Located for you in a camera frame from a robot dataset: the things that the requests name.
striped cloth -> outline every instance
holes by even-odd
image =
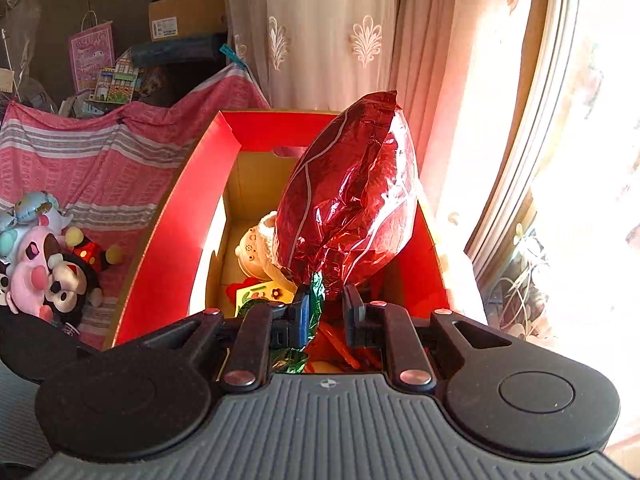
[[[124,264],[100,276],[104,303],[87,305],[81,340],[101,348],[131,256],[195,140],[221,110],[268,108],[247,72],[229,65],[172,108],[139,102],[92,120],[60,118],[12,103],[0,128],[0,208],[46,190],[72,225]],[[189,216],[185,212],[185,226]]]

cardboard box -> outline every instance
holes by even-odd
[[[303,112],[220,112],[193,148],[158,207],[129,269],[106,348],[205,307],[232,316],[225,287],[245,276],[234,248],[249,227],[277,209],[296,163],[281,147],[308,146],[335,117]],[[447,308],[449,297],[424,200],[407,246],[382,269],[380,299],[412,316]]]
[[[159,0],[149,4],[151,40],[226,31],[225,0]]]

pink plush toy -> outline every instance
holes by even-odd
[[[51,322],[53,312],[44,305],[44,291],[49,286],[51,269],[62,259],[61,243],[64,237],[56,237],[44,226],[33,227],[24,235],[6,294],[14,314],[24,312]]]

open box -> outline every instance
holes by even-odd
[[[194,146],[134,256],[105,348],[204,308],[234,314],[225,294],[245,276],[234,249],[245,231],[277,208],[296,159],[281,148],[308,146],[335,114],[220,112]],[[412,238],[378,275],[375,299],[412,316],[449,308],[423,199]]]

pink curtain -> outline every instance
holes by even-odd
[[[500,168],[531,0],[401,0],[391,87],[436,225],[464,248]]]

